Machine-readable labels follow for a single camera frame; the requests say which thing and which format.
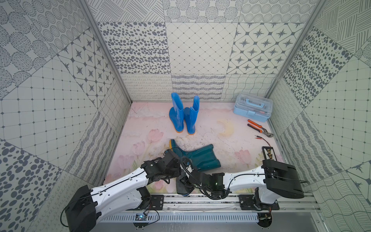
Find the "green rubber boot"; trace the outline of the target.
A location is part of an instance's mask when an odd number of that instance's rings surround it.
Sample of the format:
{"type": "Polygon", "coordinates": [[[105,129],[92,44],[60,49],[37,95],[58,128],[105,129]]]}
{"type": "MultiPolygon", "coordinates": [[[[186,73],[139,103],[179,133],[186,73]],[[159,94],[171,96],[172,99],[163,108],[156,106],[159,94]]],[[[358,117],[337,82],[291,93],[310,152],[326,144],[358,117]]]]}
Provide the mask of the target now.
{"type": "Polygon", "coordinates": [[[194,151],[184,151],[178,146],[174,139],[171,139],[169,141],[169,146],[170,150],[177,154],[179,159],[187,157],[199,171],[209,171],[221,167],[221,163],[214,153],[214,146],[212,144],[194,151]]]}

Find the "grey blue microfibre cloth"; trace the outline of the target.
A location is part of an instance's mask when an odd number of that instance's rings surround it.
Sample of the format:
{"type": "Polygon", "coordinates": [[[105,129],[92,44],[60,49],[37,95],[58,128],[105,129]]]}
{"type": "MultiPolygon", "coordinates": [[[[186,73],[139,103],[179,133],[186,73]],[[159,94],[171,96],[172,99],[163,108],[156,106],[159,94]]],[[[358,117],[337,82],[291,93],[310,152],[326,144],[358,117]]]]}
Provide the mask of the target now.
{"type": "Polygon", "coordinates": [[[187,175],[182,172],[176,178],[176,191],[177,194],[188,196],[194,190],[194,186],[189,182],[187,175]]]}

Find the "blue rubber boot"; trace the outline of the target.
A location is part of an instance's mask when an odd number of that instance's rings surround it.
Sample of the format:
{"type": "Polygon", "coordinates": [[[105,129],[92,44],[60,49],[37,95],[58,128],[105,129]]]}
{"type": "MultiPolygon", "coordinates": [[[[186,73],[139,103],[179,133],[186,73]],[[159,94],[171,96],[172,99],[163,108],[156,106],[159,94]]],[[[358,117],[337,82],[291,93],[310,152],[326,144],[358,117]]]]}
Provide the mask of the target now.
{"type": "Polygon", "coordinates": [[[184,120],[187,127],[187,132],[193,135],[196,132],[196,121],[200,110],[200,98],[195,96],[193,99],[193,105],[184,109],[184,120]]]}
{"type": "Polygon", "coordinates": [[[173,107],[169,111],[169,118],[172,121],[175,130],[181,133],[184,130],[184,106],[180,96],[177,93],[171,94],[173,107]]]}

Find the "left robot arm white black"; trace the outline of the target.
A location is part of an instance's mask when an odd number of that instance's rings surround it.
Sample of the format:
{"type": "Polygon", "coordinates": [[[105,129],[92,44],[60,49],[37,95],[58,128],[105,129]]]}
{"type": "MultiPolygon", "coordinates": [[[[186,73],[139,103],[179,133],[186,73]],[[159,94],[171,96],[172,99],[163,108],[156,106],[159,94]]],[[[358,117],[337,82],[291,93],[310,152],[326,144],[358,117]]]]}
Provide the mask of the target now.
{"type": "Polygon", "coordinates": [[[166,150],[162,157],[147,160],[128,175],[99,187],[80,187],[63,212],[71,232],[89,232],[103,219],[126,210],[147,210],[151,194],[147,185],[168,182],[180,175],[179,156],[166,150]]]}

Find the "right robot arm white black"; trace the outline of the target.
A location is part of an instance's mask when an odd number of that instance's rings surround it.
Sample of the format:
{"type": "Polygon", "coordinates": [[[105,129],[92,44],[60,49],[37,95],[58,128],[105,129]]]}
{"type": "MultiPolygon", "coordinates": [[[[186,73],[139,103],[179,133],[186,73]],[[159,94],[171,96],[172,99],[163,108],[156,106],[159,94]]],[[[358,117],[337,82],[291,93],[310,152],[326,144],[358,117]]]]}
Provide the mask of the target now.
{"type": "Polygon", "coordinates": [[[296,168],[272,159],[265,159],[262,166],[248,171],[211,175],[199,172],[186,157],[181,158],[180,165],[188,177],[186,184],[198,188],[211,200],[222,200],[232,192],[251,188],[258,190],[257,201],[267,205],[272,205],[279,197],[304,197],[296,168]]]}

